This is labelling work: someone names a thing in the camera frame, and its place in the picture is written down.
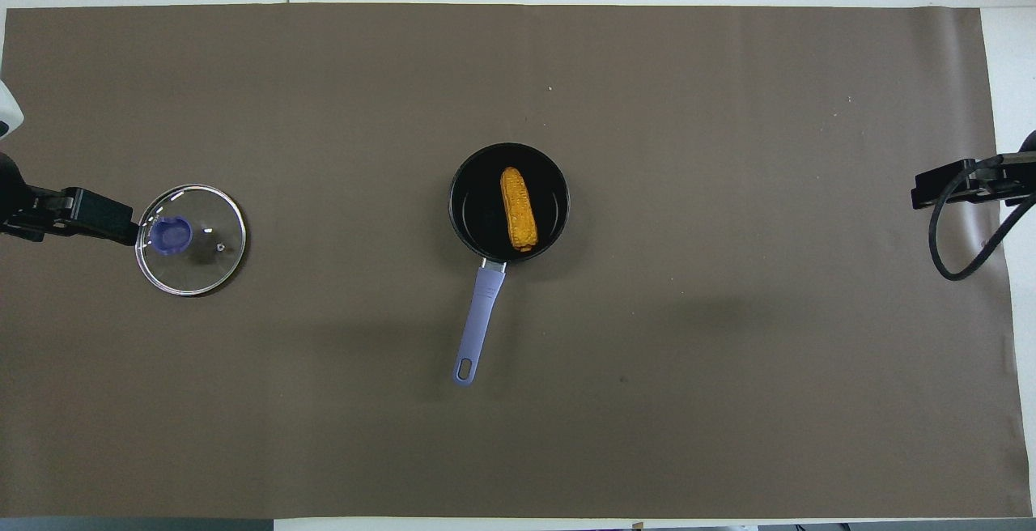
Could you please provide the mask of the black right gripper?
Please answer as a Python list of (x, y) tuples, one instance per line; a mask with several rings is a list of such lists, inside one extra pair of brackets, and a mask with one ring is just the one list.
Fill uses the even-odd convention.
[[(999, 163), (991, 169), (994, 177), (985, 183), (985, 190), (992, 202), (1007, 202), (1008, 206), (1014, 206), (1035, 191), (1035, 130), (1025, 137), (1020, 150), (1003, 152), (995, 158)], [(911, 206), (915, 210), (934, 206), (947, 184), (976, 163), (976, 159), (961, 159), (918, 174), (915, 176), (915, 187), (911, 189)], [(972, 173), (951, 191), (947, 203), (970, 202), (981, 191), (983, 185)]]

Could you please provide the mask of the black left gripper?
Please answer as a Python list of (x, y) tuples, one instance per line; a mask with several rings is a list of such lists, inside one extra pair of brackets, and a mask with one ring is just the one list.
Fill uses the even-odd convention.
[(1, 232), (24, 240), (44, 240), (45, 235), (60, 235), (56, 225), (63, 207), (63, 224), (73, 235), (111, 240), (116, 244), (136, 244), (139, 225), (132, 207), (80, 187), (62, 193), (26, 184), (19, 167), (8, 155), (1, 155)]

